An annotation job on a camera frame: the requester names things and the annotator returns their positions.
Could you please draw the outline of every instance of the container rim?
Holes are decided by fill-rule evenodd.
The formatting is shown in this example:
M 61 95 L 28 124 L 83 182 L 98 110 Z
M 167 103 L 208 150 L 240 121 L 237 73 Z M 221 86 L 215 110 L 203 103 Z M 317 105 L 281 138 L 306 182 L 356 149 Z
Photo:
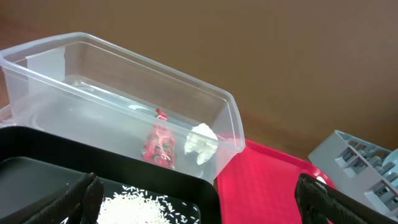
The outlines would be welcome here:
M 226 147 L 230 148 L 231 150 L 233 150 L 235 152 L 242 152 L 243 149 L 246 147 L 246 142 L 245 142 L 244 133 L 243 133 L 242 120 L 241 120 L 238 107 L 236 105 L 236 102 L 235 102 L 234 97 L 233 97 L 232 94 L 230 94 L 229 92 L 227 92 L 227 91 L 225 91 L 223 89 L 218 88 L 217 86 L 213 86 L 213 85 L 211 85 L 211 84 L 209 84 L 207 82 L 201 81 L 201 80 L 199 80 L 199 79 L 197 79 L 195 77 L 191 77 L 190 75 L 187 75 L 187 74 L 185 74 L 183 72 L 180 72 L 180 71 L 178 71 L 178 70 L 176 70 L 174 68 L 170 68 L 170 67 L 168 67 L 166 65 L 163 65 L 163 64 L 161 64 L 159 62 L 156 62 L 156 61 L 154 61 L 152 59 L 149 59 L 147 57 L 144 57 L 142 55 L 134 53 L 134 52 L 132 52 L 130 50 L 124 49 L 124 48 L 122 48 L 120 46 L 117 46 L 115 44 L 112 44 L 112 43 L 110 43 L 110 42 L 108 42 L 106 40 L 103 40 L 103 39 L 100 39 L 98 37 L 95 37 L 95 36 L 93 36 L 91 34 L 87 34 L 87 33 L 84 33 L 84 32 L 72 32 L 72 33 L 68 33 L 68 34 L 61 34 L 61 35 L 55 35 L 55 36 L 51 36 L 51 37 L 46 37 L 46 38 L 39 39 L 39 40 L 33 40 L 31 42 L 27 42 L 27 43 L 24 43 L 24 44 L 21 44 L 21 45 L 10 47 L 8 49 L 4 49 L 4 50 L 0 51 L 0 66 L 5 67 L 5 68 L 10 69 L 10 70 L 13 70 L 15 72 L 21 72 L 21 73 L 28 72 L 28 73 L 30 73 L 30 74 L 32 74 L 34 76 L 33 78 L 36 78 L 38 80 L 41 80 L 41 81 L 43 81 L 43 80 L 51 80 L 52 82 L 56 83 L 56 85 L 53 85 L 53 86 L 55 86 L 57 88 L 64 89 L 66 91 L 69 91 L 69 92 L 77 94 L 77 95 L 89 96 L 89 94 L 87 92 L 85 92 L 85 91 L 79 90 L 79 89 L 77 89 L 77 88 L 75 88 L 73 86 L 67 85 L 66 83 L 62 83 L 60 81 L 57 81 L 57 80 L 54 80 L 52 78 L 46 77 L 45 75 L 42 75 L 42 74 L 37 73 L 37 72 L 34 72 L 32 70 L 29 70 L 28 68 L 25 68 L 25 67 L 23 67 L 21 65 L 18 65 L 16 63 L 14 63 L 14 62 L 6 60 L 6 57 L 8 55 L 20 52 L 21 50 L 26 50 L 26 49 L 29 49 L 29 48 L 34 47 L 36 45 L 45 44 L 47 42 L 52 42 L 52 41 L 55 41 L 55 40 L 65 40 L 65 39 L 69 39 L 69 38 L 73 38 L 73 37 L 86 37 L 86 38 L 89 38 L 91 40 L 94 40 L 94 41 L 99 42 L 101 44 L 107 45 L 108 47 L 112 47 L 112 48 L 114 48 L 116 50 L 122 51 L 122 52 L 124 52 L 126 54 L 129 54 L 129 55 L 132 55 L 134 57 L 137 57 L 138 59 L 141 59 L 143 61 L 151 63 L 151 64 L 153 64 L 153 65 L 155 65 L 157 67 L 160 67 L 160 68 L 162 68 L 164 70 L 168 70 L 168 71 L 170 71 L 172 73 L 176 73 L 177 75 L 180 75 L 180 76 L 182 76 L 184 78 L 187 78 L 189 80 L 197 82 L 197 83 L 199 83 L 201 85 L 208 86 L 208 87 L 210 87 L 210 88 L 212 88 L 212 89 L 214 89 L 214 90 L 216 90 L 216 91 L 218 91 L 220 93 L 225 94 L 230 99 L 229 102 L 227 101 L 227 105 L 229 106 L 229 109 L 233 110 L 235 112 L 235 114 L 236 114 L 237 125 L 235 125 L 235 126 L 238 126 L 237 127 L 238 128 L 237 131 L 239 131 L 238 136 L 235 136 L 235 134 L 236 134 L 235 126 L 234 126 L 233 121 L 231 121 L 233 135 L 234 135 L 233 136 L 234 145 L 228 144 L 228 143 L 220 141 L 220 140 L 215 140 L 215 139 L 209 138 L 207 136 L 204 136 L 204 135 L 201 135 L 201 134 L 198 134 L 198 133 L 194 133 L 191 130 L 187 130 L 187 129 L 183 128 L 183 127 L 180 127 L 180 126 L 177 126 L 177 125 L 174 125 L 174 124 L 170 124 L 170 123 L 167 123 L 165 121 L 159 121 L 156 118 L 153 118 L 153 121 L 155 123 L 159 123 L 160 125 L 163 125 L 163 126 L 165 126 L 167 128 L 170 128 L 173 131 L 177 131 L 177 132 L 180 132 L 180 133 L 184 133 L 184 132 L 188 131 L 189 133 L 193 133 L 195 135 L 199 135 L 202 138 L 210 140 L 210 142 L 212 142 L 212 141 L 217 142 L 218 145 L 226 146 Z M 93 101 L 95 101 L 97 103 L 100 103 L 100 102 L 98 102 L 98 100 L 102 100 L 102 99 L 99 99 L 98 97 L 95 97 L 95 96 L 90 96 L 89 100 L 93 100 Z M 114 107 L 114 106 L 117 106 L 117 105 L 108 105 L 108 106 L 113 108 L 113 109 L 115 109 L 115 110 L 118 110 L 117 108 Z

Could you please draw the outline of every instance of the white crumpled object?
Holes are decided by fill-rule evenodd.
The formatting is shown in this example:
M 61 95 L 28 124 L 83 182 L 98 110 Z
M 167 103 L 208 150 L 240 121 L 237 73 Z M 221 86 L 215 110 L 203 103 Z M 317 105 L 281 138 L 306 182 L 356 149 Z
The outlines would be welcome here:
M 218 140 L 216 134 L 210 129 L 209 126 L 207 126 L 204 123 L 199 124 L 196 127 L 193 127 L 192 131 L 207 136 L 209 138 Z M 212 155 L 216 152 L 217 147 L 218 144 L 215 143 L 214 141 L 211 141 L 207 138 L 203 138 L 197 134 L 190 133 L 187 136 L 187 142 L 185 143 L 184 151 L 185 154 L 188 154 L 190 152 L 199 153 L 197 164 L 200 165 L 207 162 L 212 157 Z

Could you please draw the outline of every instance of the transparent storage box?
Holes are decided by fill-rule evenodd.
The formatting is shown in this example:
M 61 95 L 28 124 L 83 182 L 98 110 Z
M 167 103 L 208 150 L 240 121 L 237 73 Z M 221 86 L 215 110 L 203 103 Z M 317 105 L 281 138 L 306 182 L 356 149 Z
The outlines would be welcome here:
M 135 159 L 142 158 L 156 126 L 175 141 L 175 170 L 209 182 L 245 147 L 239 111 L 227 91 L 92 35 L 12 47 L 0 52 L 0 65 L 17 125 Z M 155 117 L 157 108 L 167 121 Z M 201 123 L 217 139 L 191 131 Z M 216 151 L 198 164 L 204 142 Z M 186 144 L 196 150 L 186 153 Z

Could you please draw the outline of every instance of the black tray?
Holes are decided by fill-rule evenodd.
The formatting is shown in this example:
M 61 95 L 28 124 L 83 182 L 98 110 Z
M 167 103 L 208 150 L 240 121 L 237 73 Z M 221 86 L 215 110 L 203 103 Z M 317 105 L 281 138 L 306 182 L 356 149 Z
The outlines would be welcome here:
M 134 186 L 153 197 L 168 195 L 187 223 L 195 222 L 190 216 L 221 223 L 218 194 L 205 180 L 25 127 L 0 129 L 0 218 L 74 184 L 84 172 L 101 177 L 106 197 Z

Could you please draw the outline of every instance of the brown surface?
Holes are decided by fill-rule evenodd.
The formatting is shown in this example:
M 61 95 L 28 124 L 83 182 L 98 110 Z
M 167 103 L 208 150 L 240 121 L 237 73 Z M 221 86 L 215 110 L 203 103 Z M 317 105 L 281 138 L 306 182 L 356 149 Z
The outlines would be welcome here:
M 394 0 L 5 0 L 0 47 L 91 33 L 229 91 L 246 138 L 306 158 L 334 129 L 397 147 L 397 11 Z

